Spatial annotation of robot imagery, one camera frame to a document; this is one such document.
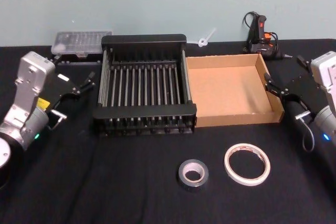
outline black cable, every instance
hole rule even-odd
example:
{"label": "black cable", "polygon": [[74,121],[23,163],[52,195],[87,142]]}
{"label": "black cable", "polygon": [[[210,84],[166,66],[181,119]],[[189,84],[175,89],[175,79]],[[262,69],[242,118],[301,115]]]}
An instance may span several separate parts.
{"label": "black cable", "polygon": [[243,22],[245,22],[245,25],[248,27],[248,29],[250,29],[250,26],[247,24],[246,22],[246,17],[248,15],[252,15],[253,19],[258,15],[256,12],[248,12],[247,14],[245,14],[244,18],[243,18]]}

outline black table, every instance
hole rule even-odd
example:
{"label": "black table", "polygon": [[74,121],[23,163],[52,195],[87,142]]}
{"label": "black table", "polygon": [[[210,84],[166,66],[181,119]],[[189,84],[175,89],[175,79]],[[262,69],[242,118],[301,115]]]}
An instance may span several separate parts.
{"label": "black table", "polygon": [[[188,56],[237,54],[242,42],[191,45]],[[289,55],[316,58],[336,50],[336,40],[283,40]],[[0,48],[0,118],[15,94],[20,57],[30,50],[50,55],[50,47]],[[305,71],[294,60],[267,63],[278,82]],[[57,71],[81,82],[95,65],[62,65]],[[97,88],[87,98],[66,102],[65,123],[43,131],[26,152],[12,183],[0,191],[0,223],[335,223],[336,148],[316,133],[312,154],[302,150],[303,129],[292,119],[302,110],[285,106],[279,124],[196,129],[194,134],[98,139],[91,111]],[[268,155],[271,172],[256,187],[237,184],[223,167],[226,150],[236,143],[257,145]],[[205,188],[185,191],[176,174],[195,158],[209,169]],[[262,165],[253,154],[237,153],[232,166],[255,176]]]}

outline cardboard box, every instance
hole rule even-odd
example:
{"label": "cardboard box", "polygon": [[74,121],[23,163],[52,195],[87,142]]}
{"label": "cardboard box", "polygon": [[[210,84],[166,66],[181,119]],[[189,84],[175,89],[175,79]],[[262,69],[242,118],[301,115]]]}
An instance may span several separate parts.
{"label": "cardboard box", "polygon": [[187,57],[197,127],[278,123],[280,99],[265,91],[261,55]]}

